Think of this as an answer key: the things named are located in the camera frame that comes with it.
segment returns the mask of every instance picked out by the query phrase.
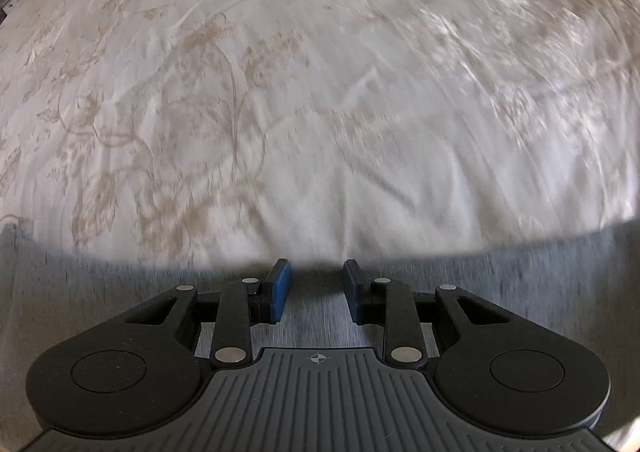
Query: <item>crosshair symbol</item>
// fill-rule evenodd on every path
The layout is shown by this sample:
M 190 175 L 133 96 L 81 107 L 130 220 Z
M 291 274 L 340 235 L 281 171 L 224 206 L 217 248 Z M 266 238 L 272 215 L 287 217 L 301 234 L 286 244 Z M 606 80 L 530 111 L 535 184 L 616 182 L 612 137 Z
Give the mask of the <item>crosshair symbol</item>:
M 315 364 L 321 364 L 325 360 L 328 360 L 329 357 L 328 356 L 324 356 L 322 353 L 316 353 L 315 355 L 309 356 L 307 359 L 311 360 Z

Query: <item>gray ribbed plate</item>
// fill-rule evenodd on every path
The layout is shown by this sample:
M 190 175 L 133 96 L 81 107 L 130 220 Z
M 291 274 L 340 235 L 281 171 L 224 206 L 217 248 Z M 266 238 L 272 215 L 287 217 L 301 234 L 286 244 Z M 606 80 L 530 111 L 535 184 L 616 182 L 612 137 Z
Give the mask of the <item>gray ribbed plate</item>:
M 28 452 L 610 452 L 588 430 L 539 440 L 480 430 L 445 407 L 417 371 L 371 349 L 266 349 L 213 375 L 179 418 L 146 434 L 87 440 L 45 432 Z

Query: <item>silver rivet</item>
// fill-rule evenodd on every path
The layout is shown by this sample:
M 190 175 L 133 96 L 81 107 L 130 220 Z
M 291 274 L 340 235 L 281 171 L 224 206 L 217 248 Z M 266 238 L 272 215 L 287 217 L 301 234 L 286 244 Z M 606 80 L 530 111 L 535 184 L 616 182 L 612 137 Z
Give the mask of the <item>silver rivet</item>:
M 246 353 L 239 347 L 223 347 L 218 349 L 214 355 L 216 360 L 226 364 L 236 364 L 246 358 Z
M 391 357 L 396 362 L 417 362 L 422 358 L 422 353 L 415 347 L 396 347 L 391 351 Z

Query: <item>bed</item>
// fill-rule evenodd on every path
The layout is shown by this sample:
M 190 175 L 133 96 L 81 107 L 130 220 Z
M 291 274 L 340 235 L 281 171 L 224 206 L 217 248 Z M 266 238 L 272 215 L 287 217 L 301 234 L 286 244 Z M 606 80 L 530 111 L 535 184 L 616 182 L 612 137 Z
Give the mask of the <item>bed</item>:
M 0 26 L 0 217 L 44 255 L 192 270 L 602 229 L 638 213 L 639 11 L 21 0 Z

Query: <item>gray fabric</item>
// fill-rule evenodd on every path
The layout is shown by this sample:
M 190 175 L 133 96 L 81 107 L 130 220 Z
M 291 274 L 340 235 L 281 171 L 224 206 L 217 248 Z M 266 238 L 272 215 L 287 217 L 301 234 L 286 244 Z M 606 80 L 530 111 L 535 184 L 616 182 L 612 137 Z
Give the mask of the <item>gray fabric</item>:
M 568 241 L 489 255 L 372 265 L 372 276 L 401 278 L 420 291 L 453 283 L 588 346 L 612 377 L 598 428 L 606 434 L 640 414 L 640 222 Z M 132 305 L 192 283 L 201 291 L 259 269 L 194 272 L 112 265 L 46 251 L 8 226 L 0 234 L 0 444 L 15 450 L 38 424 L 24 394 L 30 363 L 49 346 Z M 198 353 L 206 353 L 203 331 Z M 283 321 L 256 326 L 259 346 L 380 345 L 377 327 L 351 324 L 338 269 L 296 271 Z M 429 340 L 434 353 L 433 339 Z

